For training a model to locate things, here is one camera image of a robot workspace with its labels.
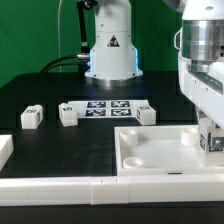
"white tray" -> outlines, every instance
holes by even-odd
[[[141,176],[153,174],[220,174],[223,167],[205,167],[201,163],[200,148],[184,146],[181,133],[198,126],[150,126],[129,127],[138,132],[138,144],[124,148],[120,144],[120,131],[127,127],[115,128],[115,148],[118,176]],[[144,161],[141,168],[125,168],[126,158]]]

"warning label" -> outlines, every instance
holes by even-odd
[[[115,35],[112,36],[109,44],[107,45],[108,47],[120,47],[117,38],[115,37]]]

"blue light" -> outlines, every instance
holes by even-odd
[[[90,73],[93,73],[93,51],[90,51]]]
[[[136,64],[135,70],[136,72],[138,72],[139,67],[138,67],[138,51],[137,50],[135,51],[135,64]]]

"black table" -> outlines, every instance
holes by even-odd
[[[116,175],[114,127],[138,126],[138,121],[79,119],[78,126],[64,128],[58,105],[119,99],[148,99],[157,111],[157,125],[196,123],[194,105],[181,94],[177,72],[145,72],[142,82],[116,88],[85,83],[77,73],[22,74],[0,90],[0,134],[12,134],[15,148],[0,178]],[[37,130],[22,130],[20,114],[35,104],[43,106],[44,120]],[[0,218],[7,224],[221,223],[224,203],[1,207]]]

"green backdrop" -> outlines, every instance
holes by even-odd
[[[144,71],[177,70],[173,36],[181,26],[181,14],[162,0],[130,0],[132,40],[139,49]],[[39,72],[58,57],[57,14],[59,0],[0,1],[0,87],[16,75]],[[90,45],[93,46],[93,11],[85,12]],[[62,5],[62,56],[80,49],[76,0]]]

